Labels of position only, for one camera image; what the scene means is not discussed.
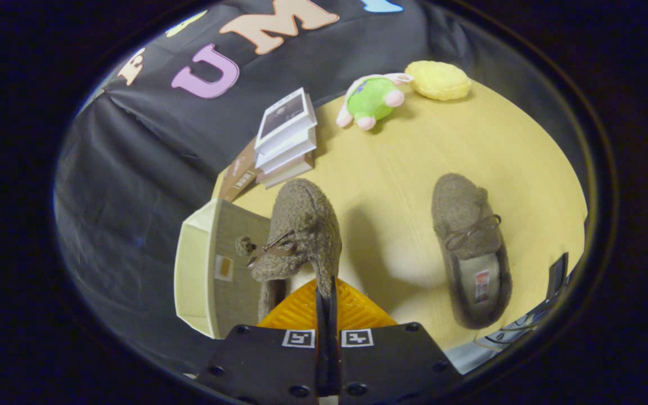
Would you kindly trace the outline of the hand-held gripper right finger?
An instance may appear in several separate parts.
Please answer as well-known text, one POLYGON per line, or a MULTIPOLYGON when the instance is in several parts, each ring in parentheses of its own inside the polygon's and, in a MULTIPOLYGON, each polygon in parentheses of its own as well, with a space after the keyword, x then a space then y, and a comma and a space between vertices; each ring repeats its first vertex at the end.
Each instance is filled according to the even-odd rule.
POLYGON ((335 292, 340 404, 425 404, 457 389, 462 374, 421 323, 396 323, 342 280, 335 292))

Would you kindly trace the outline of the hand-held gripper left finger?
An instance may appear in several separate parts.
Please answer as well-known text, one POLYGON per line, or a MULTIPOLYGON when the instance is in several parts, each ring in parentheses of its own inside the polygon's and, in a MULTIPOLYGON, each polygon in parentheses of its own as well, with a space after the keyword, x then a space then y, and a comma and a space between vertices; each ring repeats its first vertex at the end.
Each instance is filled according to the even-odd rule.
POLYGON ((329 395, 329 300, 314 280, 270 313, 273 327, 236 325, 197 382, 247 404, 317 404, 329 395))

